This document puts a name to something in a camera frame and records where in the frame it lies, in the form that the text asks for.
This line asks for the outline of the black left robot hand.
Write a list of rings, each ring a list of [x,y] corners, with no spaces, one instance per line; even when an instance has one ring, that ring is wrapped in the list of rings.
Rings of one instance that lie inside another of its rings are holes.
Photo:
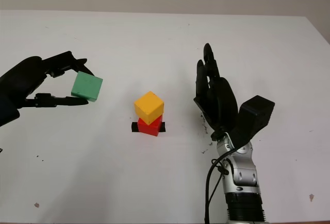
[[[20,109],[23,107],[80,106],[88,102],[79,97],[55,97],[50,93],[39,93],[28,99],[50,75],[62,76],[68,70],[93,73],[85,66],[87,59],[75,59],[71,51],[42,59],[32,56],[24,59],[1,77],[1,106]]]

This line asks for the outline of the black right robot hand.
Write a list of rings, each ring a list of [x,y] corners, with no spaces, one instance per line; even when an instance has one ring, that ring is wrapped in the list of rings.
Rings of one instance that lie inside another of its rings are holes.
[[[213,129],[211,139],[217,141],[236,125],[238,106],[229,82],[220,76],[210,44],[205,44],[203,60],[196,66],[196,97],[206,122]]]

